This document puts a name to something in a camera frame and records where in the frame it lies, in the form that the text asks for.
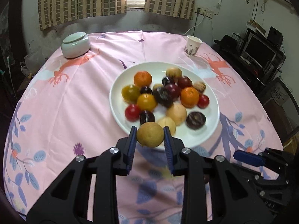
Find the silver screw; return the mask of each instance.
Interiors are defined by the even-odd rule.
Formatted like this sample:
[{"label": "silver screw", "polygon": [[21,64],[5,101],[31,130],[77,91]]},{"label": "silver screw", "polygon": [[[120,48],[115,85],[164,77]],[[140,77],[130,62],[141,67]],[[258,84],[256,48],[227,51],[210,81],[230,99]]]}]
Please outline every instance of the silver screw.
[{"label": "silver screw", "polygon": [[182,153],[184,153],[184,154],[189,154],[191,152],[191,150],[189,149],[189,148],[183,148],[182,149]]},{"label": "silver screw", "polygon": [[119,149],[117,147],[112,147],[109,149],[109,152],[112,153],[112,154],[116,154],[119,152]]},{"label": "silver screw", "polygon": [[75,159],[77,162],[81,162],[81,161],[84,161],[85,157],[83,155],[78,155],[78,156],[76,156]]},{"label": "silver screw", "polygon": [[216,160],[219,161],[219,162],[223,162],[225,160],[225,157],[222,156],[222,155],[217,155]]}]

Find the white plate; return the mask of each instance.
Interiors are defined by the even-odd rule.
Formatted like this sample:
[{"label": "white plate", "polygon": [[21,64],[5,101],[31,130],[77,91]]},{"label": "white plate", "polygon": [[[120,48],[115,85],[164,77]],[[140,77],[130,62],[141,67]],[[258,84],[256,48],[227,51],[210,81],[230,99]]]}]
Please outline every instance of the white plate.
[{"label": "white plate", "polygon": [[[134,84],[133,77],[138,71],[148,71],[152,75],[152,87],[156,83],[161,83],[162,79],[165,77],[165,71],[167,70],[167,68],[174,66],[180,68],[183,72],[183,75],[189,77],[193,83],[195,83],[196,81],[205,82],[195,73],[187,70],[186,68],[165,62],[146,62],[133,65],[125,69],[116,78],[110,90],[109,103],[114,119],[127,134],[130,133],[132,126],[136,126],[137,128],[139,128],[140,123],[139,121],[129,122],[128,120],[126,120],[124,112],[128,104],[122,98],[122,88],[126,85]],[[218,125],[220,115],[218,101],[210,86],[206,82],[205,84],[207,85],[207,89],[204,94],[210,98],[209,106],[206,109],[200,109],[197,106],[192,109],[187,109],[188,114],[193,111],[199,111],[206,116],[207,121],[204,127],[198,130],[191,130],[187,127],[186,123],[182,123],[180,126],[177,126],[176,134],[173,136],[181,139],[185,147],[191,148],[205,142],[211,137]],[[158,105],[154,109],[153,113],[155,115],[156,122],[165,116],[165,112],[166,108],[161,105]],[[164,145],[161,144],[157,147],[157,149],[164,150]]]}]

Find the paper cup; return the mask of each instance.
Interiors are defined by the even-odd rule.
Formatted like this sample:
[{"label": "paper cup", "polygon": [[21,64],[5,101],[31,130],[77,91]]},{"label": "paper cup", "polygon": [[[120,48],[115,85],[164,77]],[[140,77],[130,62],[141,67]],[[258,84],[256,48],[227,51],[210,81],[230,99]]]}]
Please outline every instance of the paper cup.
[{"label": "paper cup", "polygon": [[198,51],[198,48],[201,46],[202,43],[203,41],[199,38],[188,35],[187,43],[185,46],[185,53],[188,56],[195,56],[196,52]]}]

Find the tablecloth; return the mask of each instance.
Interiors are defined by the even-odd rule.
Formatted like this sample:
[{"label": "tablecloth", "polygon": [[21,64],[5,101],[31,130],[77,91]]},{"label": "tablecloth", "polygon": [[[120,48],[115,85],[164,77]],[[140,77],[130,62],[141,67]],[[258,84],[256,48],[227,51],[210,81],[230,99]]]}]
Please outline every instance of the tablecloth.
[{"label": "tablecloth", "polygon": [[[76,59],[64,58],[59,48],[17,104],[3,168],[6,195],[16,210],[26,214],[76,155],[100,155],[126,136],[110,113],[109,91],[117,75],[137,63],[181,65],[212,87],[220,121],[213,136],[194,148],[201,156],[221,154],[236,162],[232,155],[238,149],[256,154],[266,147],[282,150],[256,96],[207,44],[189,58],[184,53],[186,37],[181,35],[131,31],[90,34],[90,40],[91,49]],[[263,167],[257,170],[266,179],[277,177]],[[183,183],[183,177],[170,174],[164,152],[137,145],[131,173],[117,177],[120,223],[180,223]],[[209,185],[206,192],[211,219]],[[90,220],[92,202],[90,198]]]}]

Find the computer monitor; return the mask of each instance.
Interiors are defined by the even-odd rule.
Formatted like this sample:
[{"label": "computer monitor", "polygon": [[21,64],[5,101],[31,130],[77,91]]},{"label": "computer monitor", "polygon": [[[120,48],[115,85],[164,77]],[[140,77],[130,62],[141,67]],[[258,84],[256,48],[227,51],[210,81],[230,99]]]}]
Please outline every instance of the computer monitor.
[{"label": "computer monitor", "polygon": [[252,35],[244,52],[260,67],[266,68],[269,61],[275,59],[276,53],[261,39]]}]

